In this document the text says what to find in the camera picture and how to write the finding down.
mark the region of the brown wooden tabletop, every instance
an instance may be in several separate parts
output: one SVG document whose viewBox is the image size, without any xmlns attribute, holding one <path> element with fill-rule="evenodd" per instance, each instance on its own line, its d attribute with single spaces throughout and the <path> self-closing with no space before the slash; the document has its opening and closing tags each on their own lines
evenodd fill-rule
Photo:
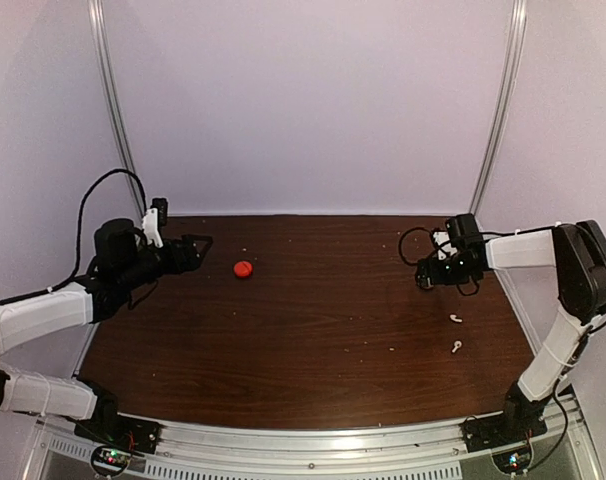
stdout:
<svg viewBox="0 0 606 480">
<path fill-rule="evenodd" d="M 211 234 L 210 254 L 101 324 L 81 377 L 117 394 L 124 413 L 231 427 L 398 425 L 500 410 L 532 353 L 498 281 L 487 275 L 473 297 L 420 291 L 396 253 L 399 232 L 443 220 L 173 218 L 164 236 Z M 430 250 L 422 234 L 408 239 L 409 256 Z M 235 278 L 240 260 L 254 265 L 251 278 Z"/>
</svg>

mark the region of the ventilation grille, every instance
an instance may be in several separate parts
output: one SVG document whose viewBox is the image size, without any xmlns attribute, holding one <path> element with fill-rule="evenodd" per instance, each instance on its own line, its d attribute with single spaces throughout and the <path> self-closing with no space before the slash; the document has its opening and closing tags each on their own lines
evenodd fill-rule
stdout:
<svg viewBox="0 0 606 480">
<path fill-rule="evenodd" d="M 90 461 L 90 455 L 92 455 L 91 447 L 79 445 L 73 440 L 67 440 L 59 437 L 52 438 L 50 450 L 67 457 L 77 458 L 79 460 L 87 460 L 88 462 Z"/>
<path fill-rule="evenodd" d="M 161 462 L 148 460 L 145 477 L 158 480 L 269 480 L 269 476 L 255 475 L 225 475 L 220 473 L 204 473 L 202 469 L 168 466 Z M 383 476 L 336 476 L 336 480 L 462 480 L 461 467 L 458 462 L 451 462 L 437 467 L 413 468 L 394 475 Z"/>
</svg>

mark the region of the red ball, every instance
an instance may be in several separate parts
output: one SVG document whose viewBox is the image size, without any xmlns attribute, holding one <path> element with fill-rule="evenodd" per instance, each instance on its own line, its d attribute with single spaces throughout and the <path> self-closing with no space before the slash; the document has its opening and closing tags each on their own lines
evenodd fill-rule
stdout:
<svg viewBox="0 0 606 480">
<path fill-rule="evenodd" d="M 253 271 L 254 267 L 252 264 L 245 260 L 234 265 L 234 275 L 236 275 L 237 278 L 247 278 L 252 275 Z"/>
</svg>

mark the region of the white wall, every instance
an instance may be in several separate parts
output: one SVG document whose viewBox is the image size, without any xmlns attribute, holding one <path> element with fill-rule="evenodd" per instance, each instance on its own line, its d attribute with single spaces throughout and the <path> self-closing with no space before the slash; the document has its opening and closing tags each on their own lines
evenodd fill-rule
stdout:
<svg viewBox="0 0 606 480">
<path fill-rule="evenodd" d="M 117 167 L 87 2 L 0 0 L 0 298 L 52 285 L 74 262 L 81 196 Z M 104 220 L 132 216 L 123 179 L 88 203 L 91 236 Z M 70 375 L 84 339 L 73 329 L 9 352 L 2 360 Z M 0 480 L 18 475 L 34 419 L 0 414 Z"/>
<path fill-rule="evenodd" d="M 529 2 L 523 60 L 507 131 L 483 201 L 486 229 L 596 219 L 606 234 L 606 0 Z M 512 275 L 543 339 L 553 271 Z M 606 330 L 573 374 L 606 470 Z"/>
<path fill-rule="evenodd" d="M 454 213 L 512 1 L 106 2 L 137 170 L 174 213 Z"/>
</svg>

